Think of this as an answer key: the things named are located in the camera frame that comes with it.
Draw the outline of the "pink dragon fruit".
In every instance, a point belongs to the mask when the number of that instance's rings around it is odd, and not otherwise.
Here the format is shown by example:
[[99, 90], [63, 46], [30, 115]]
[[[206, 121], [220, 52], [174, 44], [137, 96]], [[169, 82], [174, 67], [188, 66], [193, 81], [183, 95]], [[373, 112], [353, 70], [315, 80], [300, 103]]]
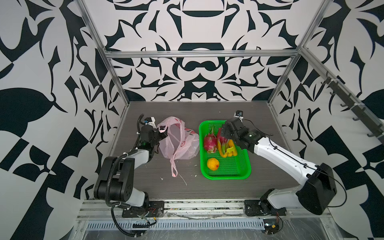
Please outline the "pink dragon fruit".
[[211, 127], [210, 132], [204, 137], [203, 147], [208, 154], [214, 154], [218, 149], [218, 140], [213, 126]]
[[219, 128], [217, 134], [218, 148], [222, 150], [223, 153], [227, 151], [228, 148], [228, 139], [222, 136], [222, 128]]

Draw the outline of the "yellow banana bunch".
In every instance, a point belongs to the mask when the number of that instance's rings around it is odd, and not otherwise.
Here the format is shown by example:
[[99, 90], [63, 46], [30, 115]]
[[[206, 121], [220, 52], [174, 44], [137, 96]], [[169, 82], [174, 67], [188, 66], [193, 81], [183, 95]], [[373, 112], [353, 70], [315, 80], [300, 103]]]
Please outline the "yellow banana bunch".
[[221, 142], [218, 140], [219, 154], [222, 158], [237, 156], [237, 148], [232, 140]]

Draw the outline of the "pink plastic bag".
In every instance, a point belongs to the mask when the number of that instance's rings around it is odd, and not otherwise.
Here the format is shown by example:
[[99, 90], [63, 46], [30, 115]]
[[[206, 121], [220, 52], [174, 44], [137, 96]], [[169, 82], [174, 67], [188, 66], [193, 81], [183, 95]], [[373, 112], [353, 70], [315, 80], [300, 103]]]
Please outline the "pink plastic bag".
[[168, 117], [157, 125], [160, 133], [167, 137], [160, 141], [160, 151], [164, 158], [170, 160], [171, 173], [178, 176], [177, 160], [190, 160], [200, 151], [200, 136], [185, 126], [185, 122], [177, 117]]

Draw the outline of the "green plastic basket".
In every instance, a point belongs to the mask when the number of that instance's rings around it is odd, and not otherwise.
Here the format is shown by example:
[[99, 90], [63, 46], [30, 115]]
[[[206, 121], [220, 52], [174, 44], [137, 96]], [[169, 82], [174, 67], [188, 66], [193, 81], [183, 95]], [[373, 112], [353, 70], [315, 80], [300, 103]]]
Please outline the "green plastic basket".
[[[209, 180], [245, 180], [251, 175], [251, 163], [247, 150], [236, 147], [238, 155], [223, 158], [219, 152], [209, 154], [204, 149], [204, 137], [214, 131], [218, 133], [219, 128], [225, 123], [224, 120], [203, 121], [199, 126], [200, 136], [200, 167], [203, 176]], [[212, 171], [208, 168], [209, 159], [215, 158], [219, 161], [219, 168]]]

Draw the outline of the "orange yellow fruit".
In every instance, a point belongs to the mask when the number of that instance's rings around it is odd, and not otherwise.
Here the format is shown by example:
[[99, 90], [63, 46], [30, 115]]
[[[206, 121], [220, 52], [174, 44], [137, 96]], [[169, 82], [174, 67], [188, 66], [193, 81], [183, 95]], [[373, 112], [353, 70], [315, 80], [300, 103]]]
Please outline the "orange yellow fruit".
[[207, 160], [207, 167], [211, 171], [217, 171], [220, 167], [220, 162], [216, 158], [211, 158]]

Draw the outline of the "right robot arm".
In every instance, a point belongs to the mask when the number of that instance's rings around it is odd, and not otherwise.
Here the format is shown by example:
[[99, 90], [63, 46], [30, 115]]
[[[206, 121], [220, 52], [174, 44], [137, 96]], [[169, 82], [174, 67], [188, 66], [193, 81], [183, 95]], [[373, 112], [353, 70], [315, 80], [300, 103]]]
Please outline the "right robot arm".
[[265, 210], [299, 208], [322, 215], [337, 194], [336, 180], [330, 166], [316, 165], [296, 156], [274, 143], [269, 135], [258, 129], [247, 128], [241, 118], [227, 120], [222, 126], [221, 135], [233, 140], [242, 150], [270, 161], [297, 181], [298, 186], [294, 188], [268, 190], [260, 199]]

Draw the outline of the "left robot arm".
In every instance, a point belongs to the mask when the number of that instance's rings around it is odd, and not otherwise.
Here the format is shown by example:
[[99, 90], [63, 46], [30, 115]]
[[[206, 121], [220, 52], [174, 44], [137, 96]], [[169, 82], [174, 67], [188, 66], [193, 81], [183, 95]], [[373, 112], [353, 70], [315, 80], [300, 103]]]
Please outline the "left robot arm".
[[94, 198], [104, 200], [109, 207], [148, 209], [149, 196], [134, 188], [134, 173], [152, 160], [160, 141], [167, 136], [164, 127], [142, 126], [132, 150], [118, 157], [105, 158], [94, 187]]

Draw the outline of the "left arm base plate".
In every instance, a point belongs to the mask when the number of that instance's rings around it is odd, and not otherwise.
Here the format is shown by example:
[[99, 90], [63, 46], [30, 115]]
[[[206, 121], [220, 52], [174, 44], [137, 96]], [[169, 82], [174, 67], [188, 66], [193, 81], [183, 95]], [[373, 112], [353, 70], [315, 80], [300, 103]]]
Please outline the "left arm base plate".
[[142, 207], [131, 207], [129, 210], [123, 210], [123, 218], [146, 218], [159, 217], [164, 213], [164, 201], [149, 201], [145, 202]]

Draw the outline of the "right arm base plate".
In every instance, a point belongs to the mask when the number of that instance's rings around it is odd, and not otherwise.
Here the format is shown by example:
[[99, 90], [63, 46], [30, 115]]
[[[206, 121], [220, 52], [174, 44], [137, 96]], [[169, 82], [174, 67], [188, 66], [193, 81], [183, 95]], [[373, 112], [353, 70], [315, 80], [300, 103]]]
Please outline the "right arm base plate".
[[267, 200], [245, 200], [245, 215], [257, 216], [285, 216], [286, 208], [276, 209]]

